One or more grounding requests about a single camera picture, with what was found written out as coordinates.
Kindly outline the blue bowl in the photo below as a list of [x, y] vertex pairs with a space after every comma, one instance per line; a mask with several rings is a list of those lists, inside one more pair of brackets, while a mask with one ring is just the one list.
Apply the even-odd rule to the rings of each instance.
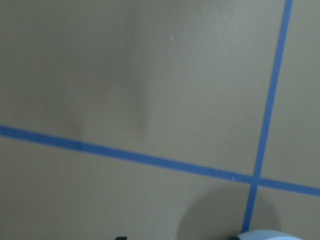
[[238, 240], [301, 240], [302, 238], [277, 230], [256, 229], [240, 233]]

